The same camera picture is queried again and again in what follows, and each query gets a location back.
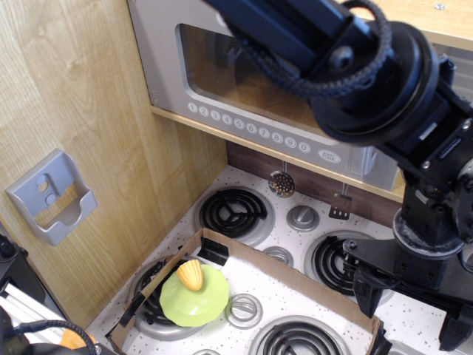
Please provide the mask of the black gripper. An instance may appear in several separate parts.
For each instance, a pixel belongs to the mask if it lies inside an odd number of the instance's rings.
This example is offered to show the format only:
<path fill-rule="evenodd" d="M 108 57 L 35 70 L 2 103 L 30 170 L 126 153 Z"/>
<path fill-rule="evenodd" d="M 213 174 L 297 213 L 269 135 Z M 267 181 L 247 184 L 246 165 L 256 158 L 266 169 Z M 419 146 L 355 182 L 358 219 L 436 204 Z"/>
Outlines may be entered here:
<path fill-rule="evenodd" d="M 352 266 L 353 292 L 361 312 L 373 318 L 385 289 L 446 311 L 439 349 L 453 351 L 472 335 L 472 273 L 459 255 L 465 243 L 440 230 L 431 246 L 400 213 L 388 240 L 348 239 L 343 244 Z"/>

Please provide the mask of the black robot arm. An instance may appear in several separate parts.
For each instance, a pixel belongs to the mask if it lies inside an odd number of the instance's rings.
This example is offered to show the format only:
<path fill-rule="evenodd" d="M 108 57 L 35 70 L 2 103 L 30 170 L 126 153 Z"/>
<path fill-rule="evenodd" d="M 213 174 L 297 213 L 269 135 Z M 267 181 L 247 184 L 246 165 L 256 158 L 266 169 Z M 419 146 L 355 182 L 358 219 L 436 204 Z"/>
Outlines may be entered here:
<path fill-rule="evenodd" d="M 304 98 L 331 138 L 374 146 L 405 180 L 391 240 L 347 240 L 367 316 L 390 288 L 446 312 L 440 349 L 472 335 L 472 107 L 423 33 L 371 1 L 213 1 L 249 59 Z"/>

